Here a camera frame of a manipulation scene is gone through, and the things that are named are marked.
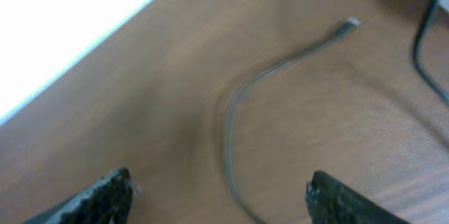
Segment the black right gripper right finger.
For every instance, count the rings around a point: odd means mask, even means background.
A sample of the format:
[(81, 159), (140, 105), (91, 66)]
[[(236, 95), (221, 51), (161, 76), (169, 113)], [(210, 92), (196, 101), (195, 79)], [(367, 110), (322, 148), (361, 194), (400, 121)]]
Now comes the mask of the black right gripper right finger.
[(324, 171), (314, 172), (304, 199), (313, 223), (408, 224)]

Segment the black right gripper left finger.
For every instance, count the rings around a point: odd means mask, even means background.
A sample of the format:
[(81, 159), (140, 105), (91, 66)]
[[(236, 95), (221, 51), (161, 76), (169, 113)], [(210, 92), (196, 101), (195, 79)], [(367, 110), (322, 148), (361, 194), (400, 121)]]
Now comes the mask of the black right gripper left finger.
[(119, 167), (25, 224), (126, 224), (134, 194), (129, 170)]

